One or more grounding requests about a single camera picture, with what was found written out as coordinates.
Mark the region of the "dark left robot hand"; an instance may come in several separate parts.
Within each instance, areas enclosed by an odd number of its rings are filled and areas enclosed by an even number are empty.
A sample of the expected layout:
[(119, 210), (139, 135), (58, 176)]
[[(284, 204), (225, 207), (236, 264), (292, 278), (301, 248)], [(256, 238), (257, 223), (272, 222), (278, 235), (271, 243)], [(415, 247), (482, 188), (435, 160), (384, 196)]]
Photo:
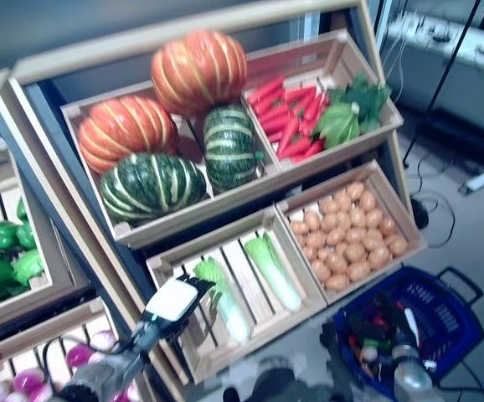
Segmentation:
[(212, 281), (188, 274), (167, 280), (146, 304), (132, 336), (142, 338), (150, 333), (154, 339), (178, 336), (213, 286)]

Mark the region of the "dark right robot hand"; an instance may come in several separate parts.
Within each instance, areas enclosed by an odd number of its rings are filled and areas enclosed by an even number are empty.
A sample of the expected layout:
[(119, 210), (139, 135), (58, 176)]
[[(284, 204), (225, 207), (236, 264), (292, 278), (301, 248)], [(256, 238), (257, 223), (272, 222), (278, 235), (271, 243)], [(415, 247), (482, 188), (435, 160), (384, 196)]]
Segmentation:
[(405, 308), (387, 292), (377, 293), (370, 301), (351, 310), (346, 318), (353, 335), (359, 340), (389, 342), (391, 347), (396, 344), (419, 346)]

